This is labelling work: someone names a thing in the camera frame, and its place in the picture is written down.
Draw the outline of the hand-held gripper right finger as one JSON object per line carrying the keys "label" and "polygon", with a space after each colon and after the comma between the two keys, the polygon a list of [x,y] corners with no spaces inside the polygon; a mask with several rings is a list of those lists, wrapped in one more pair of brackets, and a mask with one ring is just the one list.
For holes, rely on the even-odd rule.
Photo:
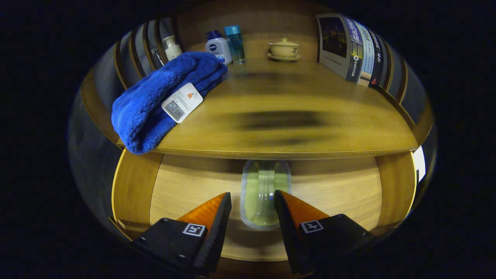
{"label": "hand-held gripper right finger", "polygon": [[274,192],[291,272],[327,276],[331,264],[370,246],[377,237],[345,214],[333,216],[282,190]]}

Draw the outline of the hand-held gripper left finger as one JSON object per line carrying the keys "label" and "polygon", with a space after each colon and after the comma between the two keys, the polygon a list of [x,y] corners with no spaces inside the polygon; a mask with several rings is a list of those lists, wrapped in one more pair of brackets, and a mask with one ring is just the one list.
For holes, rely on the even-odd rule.
{"label": "hand-held gripper left finger", "polygon": [[222,193],[179,219],[159,219],[132,245],[184,277],[209,277],[221,258],[231,209],[231,194]]}

